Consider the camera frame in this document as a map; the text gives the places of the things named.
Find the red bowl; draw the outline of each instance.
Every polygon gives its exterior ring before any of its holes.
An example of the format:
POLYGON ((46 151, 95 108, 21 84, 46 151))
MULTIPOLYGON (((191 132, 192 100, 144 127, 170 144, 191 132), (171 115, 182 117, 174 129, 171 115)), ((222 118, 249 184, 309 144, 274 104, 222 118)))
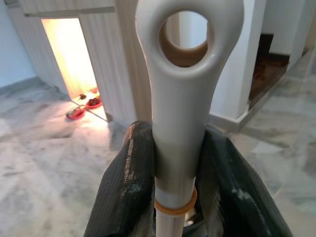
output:
POLYGON ((87 102, 86 105, 85 105, 85 107, 86 107, 87 109, 96 109, 96 108, 100 107, 101 105, 102 105, 102 102, 101 102, 101 101, 100 101, 99 104, 96 104, 96 105, 93 105, 93 106, 90 106, 90 105, 89 105, 89 102, 87 102))
POLYGON ((71 119, 71 120, 77 120, 77 119, 80 119, 84 116, 85 114, 85 110, 81 109, 81 110, 76 110, 71 117, 67 116, 66 117, 68 119, 71 119))

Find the marble floor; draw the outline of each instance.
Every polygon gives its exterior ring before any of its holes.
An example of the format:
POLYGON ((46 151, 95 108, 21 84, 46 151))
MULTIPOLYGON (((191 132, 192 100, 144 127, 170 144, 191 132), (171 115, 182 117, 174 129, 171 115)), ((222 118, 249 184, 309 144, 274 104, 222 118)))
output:
MULTIPOLYGON (((124 128, 37 84, 0 95, 0 237, 81 237, 124 128)), ((264 180, 294 236, 316 233, 316 60, 308 53, 230 138, 264 180)))

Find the white pipe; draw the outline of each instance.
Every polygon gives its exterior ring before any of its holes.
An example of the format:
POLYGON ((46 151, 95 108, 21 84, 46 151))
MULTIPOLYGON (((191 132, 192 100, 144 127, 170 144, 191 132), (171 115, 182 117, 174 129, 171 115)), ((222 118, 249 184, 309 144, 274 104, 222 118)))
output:
MULTIPOLYGON (((156 200, 166 208, 181 208, 192 197, 212 96, 242 23, 242 0, 138 1, 136 31, 152 92, 156 200), (175 66, 166 58, 158 37, 165 20, 185 10, 201 14, 209 23, 208 50, 188 68, 175 66)), ((181 236, 184 216, 157 211, 156 220, 157 237, 181 236)))

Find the warm light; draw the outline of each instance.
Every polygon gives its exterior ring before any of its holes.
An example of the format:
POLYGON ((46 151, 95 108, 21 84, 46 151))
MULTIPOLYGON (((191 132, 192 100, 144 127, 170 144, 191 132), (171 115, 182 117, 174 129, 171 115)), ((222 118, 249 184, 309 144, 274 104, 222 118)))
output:
POLYGON ((42 19, 49 43, 73 99, 97 86, 79 19, 42 19))

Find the orange rubber ring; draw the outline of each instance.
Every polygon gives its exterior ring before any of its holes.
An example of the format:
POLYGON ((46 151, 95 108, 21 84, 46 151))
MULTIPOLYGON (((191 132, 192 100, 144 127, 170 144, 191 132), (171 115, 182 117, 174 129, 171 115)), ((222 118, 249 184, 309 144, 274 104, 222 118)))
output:
POLYGON ((167 207, 162 206, 155 199, 155 208, 158 209, 159 211, 165 213, 165 214, 168 214, 168 215, 183 216, 194 207, 196 200, 197 200, 197 197, 198 197, 198 192, 197 192, 197 189, 194 187, 192 198, 191 198, 190 202, 187 205, 185 205, 184 207, 181 207, 179 209, 169 209, 167 207))

